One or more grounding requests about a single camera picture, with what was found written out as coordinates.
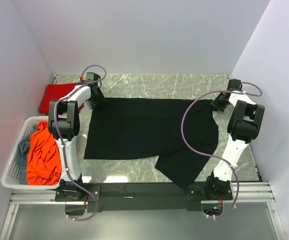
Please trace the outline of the black t shirt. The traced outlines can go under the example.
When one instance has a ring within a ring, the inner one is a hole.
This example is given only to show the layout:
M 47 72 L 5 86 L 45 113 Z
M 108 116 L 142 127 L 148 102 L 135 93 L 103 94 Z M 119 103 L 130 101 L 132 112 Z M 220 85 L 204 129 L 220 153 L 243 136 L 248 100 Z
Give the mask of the black t shirt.
M 92 111 L 84 158 L 157 157 L 155 168 L 186 188 L 218 142 L 219 128 L 209 99 L 107 98 Z

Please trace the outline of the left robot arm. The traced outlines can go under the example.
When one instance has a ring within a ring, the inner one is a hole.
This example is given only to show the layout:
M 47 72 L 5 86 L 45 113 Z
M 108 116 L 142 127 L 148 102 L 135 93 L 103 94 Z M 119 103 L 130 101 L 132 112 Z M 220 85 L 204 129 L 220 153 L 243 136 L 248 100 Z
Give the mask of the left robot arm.
M 51 100 L 48 113 L 48 130 L 54 137 L 59 149 L 62 173 L 57 193 L 63 201 L 79 201 L 97 195 L 84 187 L 82 173 L 78 165 L 77 136 L 80 132 L 79 107 L 87 103 L 90 109 L 103 103 L 102 80 L 99 74 L 84 70 L 80 82 L 65 96 Z

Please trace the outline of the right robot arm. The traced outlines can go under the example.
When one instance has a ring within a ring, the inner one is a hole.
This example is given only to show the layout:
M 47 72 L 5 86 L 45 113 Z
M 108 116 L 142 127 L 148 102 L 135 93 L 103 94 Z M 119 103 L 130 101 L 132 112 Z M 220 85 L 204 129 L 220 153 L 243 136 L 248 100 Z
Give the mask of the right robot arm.
M 231 193 L 233 169 L 251 141 L 258 137 L 265 107 L 243 92 L 243 83 L 239 79 L 230 79 L 227 92 L 220 93 L 211 105 L 220 112 L 229 105 L 234 107 L 227 125 L 228 140 L 221 157 L 224 160 L 220 160 L 207 177 L 204 187 L 204 195 L 217 200 Z

